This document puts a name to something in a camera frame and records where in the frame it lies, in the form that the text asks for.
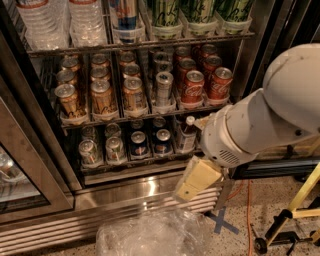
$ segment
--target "tiled floor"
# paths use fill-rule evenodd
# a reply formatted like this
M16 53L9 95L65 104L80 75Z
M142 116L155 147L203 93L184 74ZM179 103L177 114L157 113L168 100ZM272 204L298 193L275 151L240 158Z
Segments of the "tiled floor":
M234 190L238 188L241 181L237 181ZM302 183L295 181L292 177L270 178L252 180L250 185L250 222L254 225L260 236L264 236L273 222L273 216L278 215L282 209L286 208L300 189ZM307 207L309 203L320 192L320 185L311 192L302 207ZM247 230L247 199L248 181L240 192L227 201L226 208L213 215L220 216L215 221L210 220L212 228L211 243L208 248L209 256L242 256L248 254L248 230ZM309 235L309 232L320 228L320 217L291 220L285 230L294 230L301 238ZM267 255L286 255L289 245L269 247ZM64 244L57 247L38 250L35 252L24 253L22 255L32 256L58 256L76 255L93 256L95 255L95 239ZM292 256L316 256L320 255L320 247L313 244L297 244Z

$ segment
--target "beverage can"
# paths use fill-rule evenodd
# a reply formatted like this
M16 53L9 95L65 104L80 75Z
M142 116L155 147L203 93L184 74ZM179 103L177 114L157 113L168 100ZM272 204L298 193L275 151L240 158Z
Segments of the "beverage can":
M130 153L132 156L142 156L148 153L147 139L144 132L136 131L131 135Z
M160 72L156 76L156 106L168 106L171 103L173 75Z
M178 25L179 0L155 0L152 3L152 25L173 27Z
M110 60L103 53L96 53L91 58L91 68L105 67L110 69Z
M125 158L123 142L119 137L111 137L106 142L107 159L109 161L121 161Z
M146 96L140 78L128 77L124 80L123 94L125 110L136 111L146 107Z
M231 70L224 67L217 68L211 76L211 83L207 90L208 98L212 100L227 98L232 79Z
M210 23L215 11L215 0L194 0L189 2L187 19L190 23Z
M207 91L211 83L213 72L222 65L222 59L219 56L209 56L203 62L204 89Z
M86 114L72 84L61 84L54 90L54 93L59 98L62 111L67 118L79 118Z
M167 129L161 129L157 132L154 141L154 152L156 154L167 154L172 151L170 137L170 132Z
M84 164L95 164L101 158L97 144L92 140L84 140L79 144L79 153Z
M110 123L106 125L104 135L108 140L111 137L119 137L121 138L121 128L116 123Z
M196 70L197 64L193 59L182 59L179 61L179 64L177 66L177 72L175 76L175 83L177 86L177 89L179 91L183 88L184 79L186 77L186 74L191 70Z
M94 113L105 115L117 111L113 88L108 81L94 81L91 83L90 89Z
M81 129L82 140L92 140L97 145L100 144L98 130L94 126L85 126Z
M106 67L94 67L90 71L90 79L92 82L99 80L111 80L111 72Z
M204 76L200 71L192 70L186 74L181 93L181 101L184 103L197 103L202 99Z

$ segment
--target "cable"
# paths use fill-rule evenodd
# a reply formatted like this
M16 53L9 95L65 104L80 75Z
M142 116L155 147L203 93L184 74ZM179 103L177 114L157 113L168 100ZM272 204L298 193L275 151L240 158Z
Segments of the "cable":
M248 228L248 239L249 239L248 256L252 255L252 234L251 234L251 226L250 226L250 201L251 201L251 180L248 180L248 200L247 200L247 228Z
M241 183L240 183L239 187L232 194L230 194L227 197L227 200L230 200L231 198L235 197L240 192L240 190L242 189L243 185L244 185L244 180L241 180Z

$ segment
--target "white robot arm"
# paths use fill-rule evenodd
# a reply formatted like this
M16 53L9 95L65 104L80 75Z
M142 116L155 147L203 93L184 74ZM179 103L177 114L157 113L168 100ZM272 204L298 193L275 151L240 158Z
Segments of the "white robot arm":
M236 167L264 149L319 134L320 44L306 44L271 63L262 89L212 114L200 144L209 159Z

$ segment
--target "gold can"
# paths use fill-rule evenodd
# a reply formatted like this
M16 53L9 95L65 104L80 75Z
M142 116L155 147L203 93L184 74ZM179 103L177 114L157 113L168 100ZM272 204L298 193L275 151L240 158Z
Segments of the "gold can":
M125 110L137 111L146 107L146 96L139 77L128 77L124 80L123 95Z
M72 84L61 84L54 90L54 93L59 98L66 117L79 118L86 114L81 107L77 90Z
M107 80L92 82L90 92L94 113L105 115L117 111L113 88Z
M111 83L111 72L106 67L94 67L90 71L90 79L92 82L98 80L106 80Z
M110 60L103 53L96 53L91 58L91 68L105 67L110 69Z

